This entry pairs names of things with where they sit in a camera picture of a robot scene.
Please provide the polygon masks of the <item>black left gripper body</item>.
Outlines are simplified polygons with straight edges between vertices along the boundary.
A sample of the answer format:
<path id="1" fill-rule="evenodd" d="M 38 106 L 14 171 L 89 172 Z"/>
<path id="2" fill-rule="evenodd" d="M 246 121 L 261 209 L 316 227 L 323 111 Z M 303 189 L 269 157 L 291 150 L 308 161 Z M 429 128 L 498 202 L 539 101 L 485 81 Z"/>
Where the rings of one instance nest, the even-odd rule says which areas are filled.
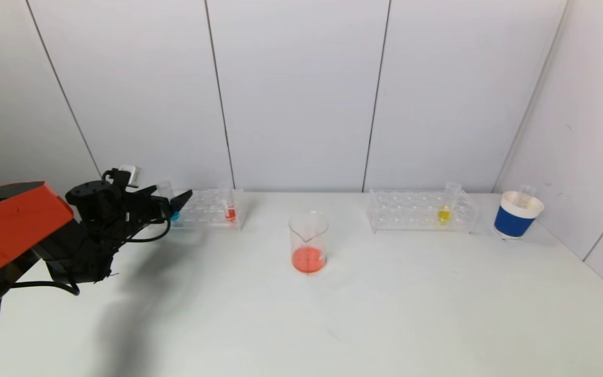
<path id="1" fill-rule="evenodd" d="M 126 192 L 123 201 L 133 228 L 163 224 L 170 217 L 169 200 L 153 192 Z"/>

